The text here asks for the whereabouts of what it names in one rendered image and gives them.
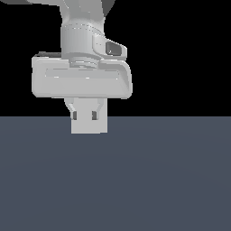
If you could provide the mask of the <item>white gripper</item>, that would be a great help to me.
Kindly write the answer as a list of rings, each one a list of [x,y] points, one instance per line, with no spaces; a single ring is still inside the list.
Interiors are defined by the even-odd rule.
[[[92,119],[98,120],[103,98],[129,98],[133,92],[129,66],[122,60],[100,60],[95,69],[71,68],[68,60],[32,57],[32,92],[36,97],[63,97],[70,118],[77,119],[73,97],[96,98]]]

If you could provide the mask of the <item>light grey charger block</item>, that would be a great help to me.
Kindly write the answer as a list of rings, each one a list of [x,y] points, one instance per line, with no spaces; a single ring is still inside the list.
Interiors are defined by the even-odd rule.
[[[92,119],[92,106],[96,98],[75,98],[74,107],[77,110],[77,119],[71,119],[73,134],[102,134],[107,132],[107,99],[98,120]]]

